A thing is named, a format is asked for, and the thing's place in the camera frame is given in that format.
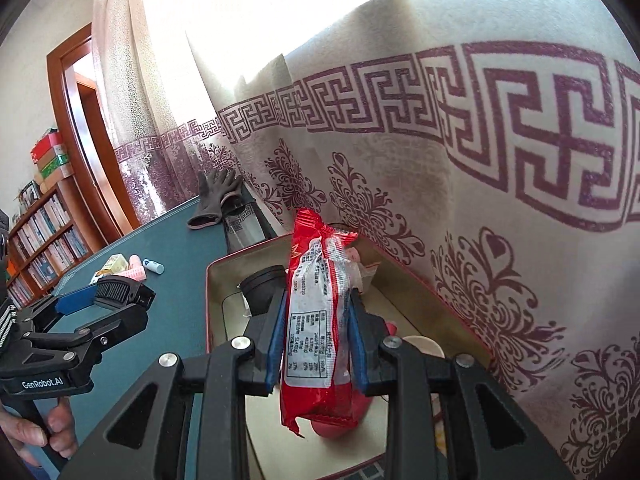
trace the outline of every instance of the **black cup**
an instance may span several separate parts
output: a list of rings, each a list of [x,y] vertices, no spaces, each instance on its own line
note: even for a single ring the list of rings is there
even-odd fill
[[[281,265],[258,270],[240,282],[240,290],[249,304],[252,316],[268,311],[277,288],[287,288],[287,274]]]

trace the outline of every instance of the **human hand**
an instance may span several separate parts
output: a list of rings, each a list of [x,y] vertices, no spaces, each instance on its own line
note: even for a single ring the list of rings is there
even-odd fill
[[[69,458],[78,450],[76,437],[76,421],[68,397],[60,397],[58,405],[46,416],[46,423],[51,433],[49,445],[64,458]],[[0,404],[0,428],[14,446],[15,452],[25,462],[40,467],[26,444],[43,447],[47,444],[47,437],[33,422],[12,415]]]

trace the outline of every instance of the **food wrapper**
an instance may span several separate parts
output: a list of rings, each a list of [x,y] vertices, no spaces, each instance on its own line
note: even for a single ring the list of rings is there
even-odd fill
[[[297,417],[344,428],[351,412],[347,313],[351,292],[345,246],[357,237],[302,209],[289,262],[287,332],[280,387],[282,425],[300,434]]]

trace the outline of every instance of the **green table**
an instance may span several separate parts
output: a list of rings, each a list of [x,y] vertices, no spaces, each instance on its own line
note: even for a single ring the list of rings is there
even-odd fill
[[[187,229],[196,203],[197,198],[189,200],[94,254],[69,272],[55,290],[56,294],[65,294],[86,286],[111,254],[122,253],[127,258],[137,254],[141,259],[162,263],[165,269],[162,275],[146,273],[145,285],[156,292],[146,330],[105,352],[102,363],[92,372],[93,391],[71,399],[80,443],[161,354],[174,352],[186,358],[205,352],[206,269],[226,255],[226,240],[221,224],[197,231]],[[72,332],[105,313],[98,306],[90,306],[60,320],[54,332]],[[199,409],[196,399],[187,479],[195,476]]]

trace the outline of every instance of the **wall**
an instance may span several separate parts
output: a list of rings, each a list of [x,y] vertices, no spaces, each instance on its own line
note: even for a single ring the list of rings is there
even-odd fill
[[[30,150],[55,126],[47,54],[91,22],[93,0],[31,0],[0,45],[0,209],[33,176]]]

